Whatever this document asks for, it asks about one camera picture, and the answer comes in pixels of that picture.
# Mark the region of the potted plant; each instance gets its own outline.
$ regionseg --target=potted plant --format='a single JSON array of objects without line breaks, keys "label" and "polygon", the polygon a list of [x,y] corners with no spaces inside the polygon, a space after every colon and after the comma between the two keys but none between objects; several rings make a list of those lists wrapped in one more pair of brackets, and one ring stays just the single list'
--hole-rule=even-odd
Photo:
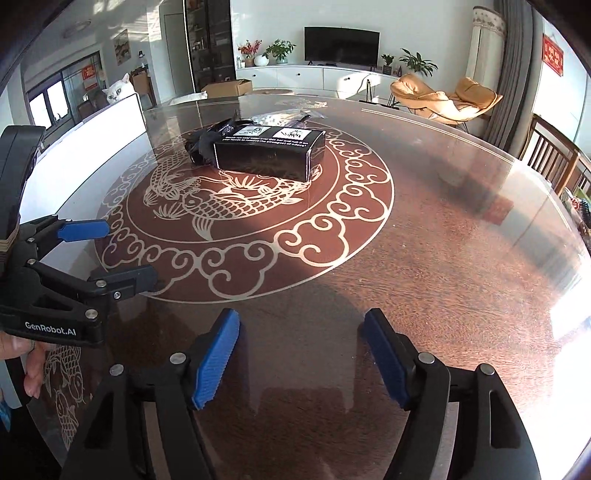
[{"label": "potted plant", "polygon": [[295,47],[296,45],[288,40],[277,39],[272,45],[269,45],[265,53],[273,55],[275,63],[287,63],[287,56],[294,51]]},{"label": "potted plant", "polygon": [[421,54],[417,52],[416,56],[410,53],[406,48],[402,48],[402,51],[406,54],[400,57],[400,61],[405,63],[409,70],[422,75],[433,76],[434,70],[438,70],[439,67],[435,65],[431,60],[425,60],[421,57]]},{"label": "potted plant", "polygon": [[262,40],[255,40],[255,44],[251,45],[251,43],[247,40],[246,43],[242,47],[238,47],[238,51],[242,53],[246,58],[246,66],[252,67],[254,66],[254,57],[261,46]]},{"label": "potted plant", "polygon": [[386,65],[382,65],[382,73],[384,75],[392,75],[392,67],[390,66],[390,64],[394,61],[394,55],[382,55],[382,58],[384,60],[384,62],[386,62]]},{"label": "potted plant", "polygon": [[269,65],[269,54],[264,51],[262,54],[255,57],[255,65],[257,67],[266,67]]}]

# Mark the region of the gray curtain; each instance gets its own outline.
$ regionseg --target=gray curtain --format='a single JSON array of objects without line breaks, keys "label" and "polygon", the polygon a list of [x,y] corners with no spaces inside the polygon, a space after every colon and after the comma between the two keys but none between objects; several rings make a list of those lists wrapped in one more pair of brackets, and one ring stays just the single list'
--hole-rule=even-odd
[{"label": "gray curtain", "polygon": [[534,11],[526,0],[495,0],[495,10],[507,24],[505,52],[497,88],[503,99],[493,110],[482,138],[508,151],[519,122],[530,76]]}]

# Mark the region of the black box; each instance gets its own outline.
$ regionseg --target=black box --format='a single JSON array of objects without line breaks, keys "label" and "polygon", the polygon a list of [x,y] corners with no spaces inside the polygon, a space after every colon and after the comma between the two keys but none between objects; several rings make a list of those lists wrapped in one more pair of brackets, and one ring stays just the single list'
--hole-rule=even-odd
[{"label": "black box", "polygon": [[309,181],[324,156],[322,130],[248,125],[213,144],[215,167],[281,179]]}]

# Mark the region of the glass tabletop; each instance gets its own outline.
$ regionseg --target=glass tabletop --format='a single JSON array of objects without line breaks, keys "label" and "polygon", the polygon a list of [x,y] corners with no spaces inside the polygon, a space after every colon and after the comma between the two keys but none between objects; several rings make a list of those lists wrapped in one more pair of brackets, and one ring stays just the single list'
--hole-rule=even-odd
[{"label": "glass tabletop", "polygon": [[[187,132],[272,113],[309,113],[326,131],[310,183],[190,162]],[[407,413],[358,332],[380,307],[447,365],[492,364],[542,478],[564,476],[591,436],[579,381],[591,367],[591,259],[541,176],[457,129],[347,100],[250,95],[145,116],[144,143],[59,212],[105,218],[109,237],[46,258],[81,277],[152,264],[160,278],[156,293],[117,305],[104,349],[50,355],[30,409],[60,461],[108,365],[158,365],[231,307],[241,336],[195,414],[219,478],[381,479]],[[448,412],[434,478],[453,446],[457,406]]]}]

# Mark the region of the white cabinet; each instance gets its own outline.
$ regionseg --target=white cabinet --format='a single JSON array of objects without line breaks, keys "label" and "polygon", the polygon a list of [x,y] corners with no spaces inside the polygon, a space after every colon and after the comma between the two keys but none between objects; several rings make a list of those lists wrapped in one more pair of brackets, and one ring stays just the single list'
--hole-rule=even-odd
[{"label": "white cabinet", "polygon": [[349,98],[365,92],[368,80],[375,86],[380,83],[380,76],[371,72],[324,69],[324,89],[337,92],[338,98]]},{"label": "white cabinet", "polygon": [[365,100],[367,81],[371,98],[381,103],[390,97],[390,84],[396,77],[366,70],[338,67],[273,65],[238,69],[236,78],[252,81],[254,89],[285,88],[300,95],[316,95],[350,100]]},{"label": "white cabinet", "polygon": [[277,81],[281,88],[306,88],[323,90],[322,71],[308,67],[276,67]]},{"label": "white cabinet", "polygon": [[252,88],[277,88],[277,69],[254,67],[236,70],[237,79],[246,79],[252,82]]}]

